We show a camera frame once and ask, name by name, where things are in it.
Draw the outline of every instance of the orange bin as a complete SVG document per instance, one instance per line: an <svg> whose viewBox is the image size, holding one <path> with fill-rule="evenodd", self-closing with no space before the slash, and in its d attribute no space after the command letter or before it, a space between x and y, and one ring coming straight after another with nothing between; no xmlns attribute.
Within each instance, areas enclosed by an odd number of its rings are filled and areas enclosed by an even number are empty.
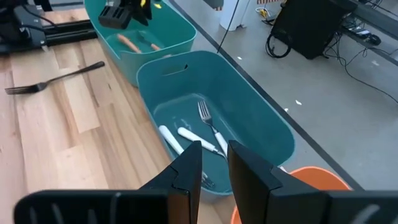
<svg viewBox="0 0 398 224"><path fill-rule="evenodd" d="M351 188L334 173L319 167L302 167L292 171L290 174L319 190L351 190ZM232 213L231 224L242 224L236 206Z"/></svg>

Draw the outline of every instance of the yellow object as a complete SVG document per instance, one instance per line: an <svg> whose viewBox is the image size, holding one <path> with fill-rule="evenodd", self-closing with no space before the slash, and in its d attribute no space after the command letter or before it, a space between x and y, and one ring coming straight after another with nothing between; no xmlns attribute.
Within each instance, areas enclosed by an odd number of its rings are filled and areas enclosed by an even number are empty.
<svg viewBox="0 0 398 224"><path fill-rule="evenodd" d="M260 15L261 15L262 17L264 17L265 19L266 19L267 16L268 16L267 11L265 11L264 9L260 9L260 10L259 10L259 13L260 13Z"/></svg>

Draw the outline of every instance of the orange object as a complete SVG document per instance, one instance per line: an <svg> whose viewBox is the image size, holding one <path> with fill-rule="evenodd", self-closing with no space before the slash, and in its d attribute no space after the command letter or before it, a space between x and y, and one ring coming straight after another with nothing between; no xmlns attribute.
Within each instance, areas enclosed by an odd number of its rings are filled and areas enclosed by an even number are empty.
<svg viewBox="0 0 398 224"><path fill-rule="evenodd" d="M351 190L351 188L337 175L320 167L302 167L292 171L290 175L319 190ZM232 213L231 224L242 224L236 206Z"/></svg>
<svg viewBox="0 0 398 224"><path fill-rule="evenodd" d="M155 44L150 44L150 46L151 46L152 49L154 49L154 50L160 50L160 47L158 47L158 46L155 45Z"/></svg>
<svg viewBox="0 0 398 224"><path fill-rule="evenodd" d="M139 54L141 53L141 50L135 44L133 44L127 37L125 37L121 34L118 34L118 39L122 43L126 44L135 53L139 53Z"/></svg>

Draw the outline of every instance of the wooden countertop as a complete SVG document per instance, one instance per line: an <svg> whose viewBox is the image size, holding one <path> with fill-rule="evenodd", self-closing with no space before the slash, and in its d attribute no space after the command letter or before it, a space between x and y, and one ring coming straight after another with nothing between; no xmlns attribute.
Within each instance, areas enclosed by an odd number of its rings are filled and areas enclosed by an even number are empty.
<svg viewBox="0 0 398 224"><path fill-rule="evenodd" d="M50 12L54 22L87 19L84 9ZM106 66L29 96L31 85L103 60ZM141 97L100 43L86 40L0 57L0 223L42 189L137 189L170 163ZM198 222L229 223L233 197L200 204Z"/></svg>

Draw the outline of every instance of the teal plastic bin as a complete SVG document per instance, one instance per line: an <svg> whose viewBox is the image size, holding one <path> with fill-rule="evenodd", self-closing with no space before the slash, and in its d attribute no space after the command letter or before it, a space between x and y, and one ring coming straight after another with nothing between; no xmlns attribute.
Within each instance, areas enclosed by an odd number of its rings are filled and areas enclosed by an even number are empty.
<svg viewBox="0 0 398 224"><path fill-rule="evenodd" d="M205 100L216 129L278 166L294 151L293 135L269 103L224 58L205 51L154 60L137 74L139 91L158 130L168 127L183 148L190 141L177 133L184 127L221 149L209 126L202 122L198 100ZM177 153L165 141L172 159ZM232 194L228 165L221 156L203 149L203 171L216 184L202 187L201 199L214 202Z"/></svg>
<svg viewBox="0 0 398 224"><path fill-rule="evenodd" d="M98 22L98 15L105 3L106 0L85 0L86 11L102 46L132 85L137 86L137 71L146 62L191 50L197 34L195 28L166 3L156 2L160 8L151 5L153 18L149 21L149 26L131 20L125 30L106 28ZM147 43L140 42L138 32L161 49L155 51ZM117 34L126 36L142 53L132 52L120 43Z"/></svg>

